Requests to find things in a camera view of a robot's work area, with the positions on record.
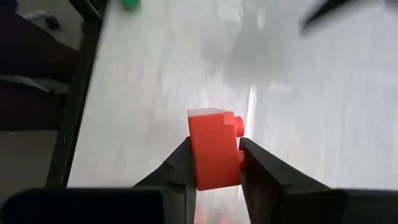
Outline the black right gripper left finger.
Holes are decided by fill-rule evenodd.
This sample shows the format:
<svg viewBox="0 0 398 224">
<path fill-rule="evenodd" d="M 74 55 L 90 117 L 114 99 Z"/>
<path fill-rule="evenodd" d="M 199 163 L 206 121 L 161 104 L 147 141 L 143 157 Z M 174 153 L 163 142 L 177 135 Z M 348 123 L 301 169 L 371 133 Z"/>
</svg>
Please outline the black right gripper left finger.
<svg viewBox="0 0 398 224">
<path fill-rule="evenodd" d="M 160 215 L 163 223 L 193 223 L 197 186 L 191 139 L 185 138 L 155 171 L 133 189 L 159 196 L 154 203 L 157 208 L 150 211 L 153 216 Z"/>
</svg>

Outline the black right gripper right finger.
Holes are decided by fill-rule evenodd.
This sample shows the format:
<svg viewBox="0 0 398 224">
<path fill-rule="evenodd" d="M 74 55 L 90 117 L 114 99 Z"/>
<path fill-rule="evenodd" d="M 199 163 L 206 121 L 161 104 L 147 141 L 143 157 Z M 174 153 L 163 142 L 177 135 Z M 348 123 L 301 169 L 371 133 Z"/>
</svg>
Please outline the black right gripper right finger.
<svg viewBox="0 0 398 224">
<path fill-rule="evenodd" d="M 307 176 L 248 138 L 241 185 L 251 223 L 339 223 L 345 193 Z"/>
</svg>

